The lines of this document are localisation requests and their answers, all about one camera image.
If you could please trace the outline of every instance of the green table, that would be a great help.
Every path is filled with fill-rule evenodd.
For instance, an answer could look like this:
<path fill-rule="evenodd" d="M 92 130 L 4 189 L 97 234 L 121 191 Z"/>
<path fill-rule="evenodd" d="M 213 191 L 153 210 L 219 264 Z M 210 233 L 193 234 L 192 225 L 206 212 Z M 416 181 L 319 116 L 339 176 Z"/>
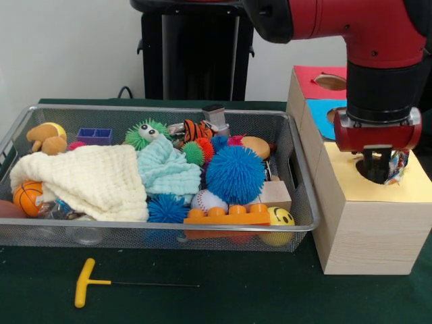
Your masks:
<path fill-rule="evenodd" d="M 49 101 L 201 106 L 203 102 Z M 284 109 L 284 103 L 228 103 Z M 201 288 L 91 286 L 73 306 L 88 257 L 94 278 L 199 283 Z M 324 276 L 310 234 L 295 253 L 0 248 L 2 323 L 430 323 L 432 239 L 409 276 Z"/>

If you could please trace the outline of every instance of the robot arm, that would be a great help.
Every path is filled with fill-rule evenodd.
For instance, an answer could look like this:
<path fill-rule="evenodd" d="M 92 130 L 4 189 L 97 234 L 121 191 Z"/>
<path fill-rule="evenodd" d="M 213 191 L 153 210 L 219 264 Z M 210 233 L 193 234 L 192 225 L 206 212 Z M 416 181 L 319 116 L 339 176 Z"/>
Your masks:
<path fill-rule="evenodd" d="M 341 151 L 364 153 L 370 180 L 387 177 L 391 150 L 411 149 L 420 138 L 421 115 L 413 105 L 432 23 L 432 1 L 243 0 L 243 4 L 258 33 L 274 43 L 344 37 L 348 104 L 346 112 L 335 117 L 336 143 Z M 387 161 L 374 165 L 373 151 Z"/>

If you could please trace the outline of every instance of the wire mesh basket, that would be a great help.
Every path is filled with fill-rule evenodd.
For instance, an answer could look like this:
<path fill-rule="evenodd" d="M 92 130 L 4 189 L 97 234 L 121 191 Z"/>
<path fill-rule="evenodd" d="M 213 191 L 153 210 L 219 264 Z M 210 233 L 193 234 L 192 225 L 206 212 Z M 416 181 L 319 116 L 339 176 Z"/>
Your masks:
<path fill-rule="evenodd" d="M 76 140 L 80 128 L 111 128 L 113 144 L 121 144 L 131 126 L 151 118 L 166 124 L 185 119 L 199 122 L 200 109 L 36 105 L 25 109 L 0 143 L 0 199 L 11 200 L 9 173 L 16 161 L 30 152 L 26 139 L 31 128 L 55 122 Z M 103 248 L 167 248 L 190 250 L 294 251 L 307 232 L 318 226 L 319 212 L 311 178 L 294 120 L 279 111 L 225 111 L 232 135 L 248 134 L 277 144 L 271 170 L 287 186 L 295 226 L 186 225 L 50 219 L 0 219 L 0 245 L 96 246 Z M 201 239 L 189 240 L 187 233 Z M 271 246 L 262 235 L 286 242 Z"/>

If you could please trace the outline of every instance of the purple block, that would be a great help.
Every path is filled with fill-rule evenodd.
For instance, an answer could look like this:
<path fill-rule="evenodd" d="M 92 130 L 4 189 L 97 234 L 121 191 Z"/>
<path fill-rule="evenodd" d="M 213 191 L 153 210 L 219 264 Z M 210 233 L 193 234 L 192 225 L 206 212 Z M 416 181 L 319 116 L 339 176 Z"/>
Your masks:
<path fill-rule="evenodd" d="M 113 141 L 113 130 L 102 128 L 80 128 L 77 141 L 84 142 L 87 145 L 111 145 Z"/>

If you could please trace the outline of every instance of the green spiky ball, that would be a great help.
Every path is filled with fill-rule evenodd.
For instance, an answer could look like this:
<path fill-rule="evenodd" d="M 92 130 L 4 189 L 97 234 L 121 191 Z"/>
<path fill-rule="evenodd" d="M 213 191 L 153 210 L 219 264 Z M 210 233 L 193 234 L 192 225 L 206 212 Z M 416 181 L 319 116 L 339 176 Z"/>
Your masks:
<path fill-rule="evenodd" d="M 186 154 L 188 163 L 196 164 L 200 167 L 204 164 L 204 152 L 195 142 L 188 142 L 182 147 L 183 153 Z"/>
<path fill-rule="evenodd" d="M 168 134 L 168 128 L 166 124 L 158 123 L 152 119 L 146 119 L 145 121 L 136 124 L 134 127 L 129 128 L 128 132 L 126 132 L 126 139 L 124 142 L 126 144 L 132 145 L 136 151 L 141 151 L 144 147 L 150 144 L 150 142 L 141 137 L 140 133 L 138 132 L 141 126 L 144 124 L 150 125 L 160 134 L 171 140 L 171 136 Z"/>

